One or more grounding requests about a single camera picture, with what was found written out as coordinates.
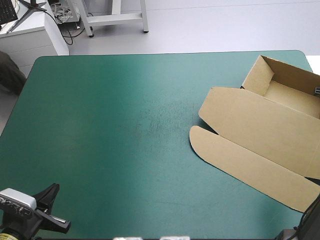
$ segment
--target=computer monitor stand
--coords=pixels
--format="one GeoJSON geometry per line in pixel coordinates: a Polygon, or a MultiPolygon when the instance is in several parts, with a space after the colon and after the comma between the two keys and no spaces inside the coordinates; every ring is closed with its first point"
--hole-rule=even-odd
{"type": "Polygon", "coordinates": [[[28,8],[28,10],[25,12],[25,14],[17,20],[12,27],[7,31],[7,33],[12,32],[15,30],[24,20],[26,20],[31,14],[34,12],[45,12],[47,9],[42,8],[43,5],[45,5],[45,2],[37,3],[36,0],[30,0],[30,3],[24,0],[18,0],[20,3],[22,3],[24,6],[28,8]]]}

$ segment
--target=desk drawer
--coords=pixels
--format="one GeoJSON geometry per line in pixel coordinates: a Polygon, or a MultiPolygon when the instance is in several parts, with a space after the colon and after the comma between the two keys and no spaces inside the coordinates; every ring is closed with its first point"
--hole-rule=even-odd
{"type": "Polygon", "coordinates": [[[35,60],[42,56],[56,56],[56,55],[57,55],[57,52],[53,45],[9,53],[9,56],[18,65],[18,67],[33,65],[35,60]]]}
{"type": "Polygon", "coordinates": [[[45,30],[0,38],[0,50],[7,54],[52,45],[45,30]]]}

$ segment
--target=box flap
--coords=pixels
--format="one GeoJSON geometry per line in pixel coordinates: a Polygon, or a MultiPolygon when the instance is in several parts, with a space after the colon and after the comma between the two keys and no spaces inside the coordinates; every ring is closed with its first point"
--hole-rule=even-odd
{"type": "Polygon", "coordinates": [[[242,86],[244,89],[264,96],[273,76],[274,72],[272,69],[263,57],[259,56],[249,74],[246,76],[242,86]]]}
{"type": "Polygon", "coordinates": [[[320,187],[303,176],[199,126],[189,138],[207,163],[292,209],[304,212],[319,195],[320,187]]]}
{"type": "Polygon", "coordinates": [[[262,58],[274,72],[273,81],[310,95],[320,87],[319,75],[266,56],[262,58]]]}
{"type": "Polygon", "coordinates": [[[199,116],[222,137],[320,179],[320,120],[245,89],[214,87],[199,116]]]}
{"type": "Polygon", "coordinates": [[[283,104],[292,109],[320,118],[320,97],[271,81],[265,98],[283,104]]]}

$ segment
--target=black cable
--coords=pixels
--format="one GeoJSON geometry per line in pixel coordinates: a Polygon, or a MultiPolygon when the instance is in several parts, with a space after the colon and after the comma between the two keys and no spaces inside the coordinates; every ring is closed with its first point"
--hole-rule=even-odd
{"type": "Polygon", "coordinates": [[[75,38],[75,37],[78,37],[80,34],[82,34],[83,32],[84,32],[84,30],[85,30],[85,28],[83,28],[82,30],[81,30],[81,32],[79,32],[77,35],[75,35],[75,36],[64,36],[64,35],[62,35],[64,38],[75,38]]]}
{"type": "Polygon", "coordinates": [[[80,34],[82,34],[84,32],[85,28],[81,30],[81,32],[79,32],[77,35],[75,36],[63,36],[64,38],[75,38],[75,37],[78,37],[80,34]]]}
{"type": "Polygon", "coordinates": [[[305,212],[302,214],[302,217],[300,219],[300,222],[299,222],[299,225],[297,227],[294,227],[293,229],[295,230],[295,233],[289,237],[287,240],[292,240],[294,239],[298,233],[299,233],[299,230],[301,229],[301,227],[303,226],[303,221],[307,215],[307,213],[315,206],[315,204],[320,200],[320,194],[319,196],[311,203],[311,205],[305,210],[305,212]]]}
{"type": "MultiPolygon", "coordinates": [[[[31,8],[34,8],[34,9],[38,9],[39,11],[42,11],[42,12],[44,12],[45,14],[48,14],[48,15],[50,16],[50,18],[52,18],[52,20],[54,21],[54,23],[58,26],[56,20],[55,20],[49,13],[47,13],[47,11],[42,10],[41,8],[36,7],[36,6],[31,6],[31,5],[30,5],[30,7],[31,7],[31,8]]],[[[71,37],[71,43],[68,43],[68,42],[66,41],[66,39],[65,39],[64,36],[62,35],[62,32],[61,32],[61,30],[60,30],[59,27],[58,27],[58,29],[59,29],[60,34],[61,34],[61,36],[63,37],[63,40],[65,41],[65,43],[68,44],[68,45],[72,45],[72,44],[74,43],[74,40],[72,39],[71,33],[69,32],[69,30],[68,30],[68,32],[69,32],[69,35],[70,35],[70,37],[71,37]]]]}
{"type": "MultiPolygon", "coordinates": [[[[57,16],[56,17],[56,19],[58,19],[59,21],[60,21],[60,23],[62,23],[63,24],[63,22],[60,20],[60,18],[57,16]]],[[[72,44],[74,44],[74,39],[73,39],[73,37],[71,36],[71,33],[70,33],[70,31],[67,29],[67,32],[69,33],[69,38],[71,38],[71,43],[69,43],[69,42],[67,42],[67,40],[66,40],[66,38],[65,38],[65,36],[62,34],[62,32],[61,32],[61,30],[60,30],[60,28],[59,28],[59,31],[60,31],[60,33],[61,33],[61,36],[63,37],[63,39],[64,39],[64,41],[65,41],[65,43],[66,44],[68,44],[68,45],[72,45],[72,44]]]]}
{"type": "MultiPolygon", "coordinates": [[[[38,9],[38,10],[44,12],[45,14],[49,15],[50,18],[52,18],[52,20],[54,21],[54,23],[58,26],[57,21],[56,21],[47,11],[44,11],[44,10],[42,10],[41,8],[38,8],[38,7],[35,7],[35,6],[30,6],[30,7],[31,7],[31,8],[34,8],[34,9],[38,9]]],[[[58,19],[58,20],[60,21],[60,23],[63,24],[63,22],[60,20],[60,18],[59,18],[58,16],[56,17],[56,19],[58,19]]],[[[63,37],[63,40],[64,40],[65,43],[68,44],[68,45],[74,44],[74,39],[73,39],[73,38],[78,37],[78,36],[79,36],[80,34],[82,34],[82,33],[84,32],[84,30],[85,30],[85,28],[84,28],[84,29],[82,29],[81,32],[79,32],[77,35],[72,36],[71,33],[70,33],[70,31],[67,29],[67,32],[69,33],[69,36],[64,36],[64,35],[62,34],[59,26],[58,26],[58,29],[59,29],[59,31],[60,31],[61,36],[63,37]],[[71,39],[71,43],[67,42],[66,38],[70,38],[70,39],[71,39]]]]}

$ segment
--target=open cardboard box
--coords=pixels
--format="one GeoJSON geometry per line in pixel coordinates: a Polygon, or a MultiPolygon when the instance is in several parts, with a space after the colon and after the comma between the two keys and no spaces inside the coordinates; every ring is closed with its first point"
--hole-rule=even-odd
{"type": "Polygon", "coordinates": [[[213,87],[190,142],[206,162],[298,211],[320,186],[320,76],[259,56],[242,88],[213,87]]]}

